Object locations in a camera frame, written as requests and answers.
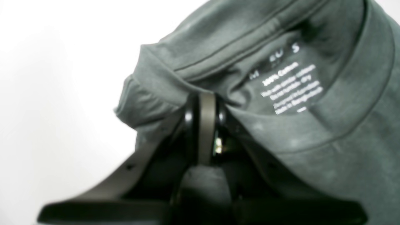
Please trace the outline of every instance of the white backdrop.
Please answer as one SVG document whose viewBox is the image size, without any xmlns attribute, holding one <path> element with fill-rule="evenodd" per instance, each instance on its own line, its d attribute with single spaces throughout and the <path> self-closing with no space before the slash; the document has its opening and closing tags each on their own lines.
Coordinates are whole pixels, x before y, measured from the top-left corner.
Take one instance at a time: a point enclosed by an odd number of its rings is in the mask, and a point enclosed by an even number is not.
<svg viewBox="0 0 400 225">
<path fill-rule="evenodd" d="M 0 0 L 0 225 L 33 224 L 134 150 L 114 115 L 140 44 L 206 0 Z M 379 0 L 400 21 L 398 0 Z"/>
</svg>

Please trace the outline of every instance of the t-shirt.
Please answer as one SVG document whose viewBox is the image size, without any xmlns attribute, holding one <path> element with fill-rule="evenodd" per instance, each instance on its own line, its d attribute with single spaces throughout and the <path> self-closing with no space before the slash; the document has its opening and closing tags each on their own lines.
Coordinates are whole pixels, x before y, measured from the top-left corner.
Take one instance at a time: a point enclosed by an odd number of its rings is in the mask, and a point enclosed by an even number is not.
<svg viewBox="0 0 400 225">
<path fill-rule="evenodd" d="M 143 45 L 115 109 L 140 146 L 216 92 L 310 185 L 400 221 L 400 27 L 373 0 L 211 0 Z"/>
</svg>

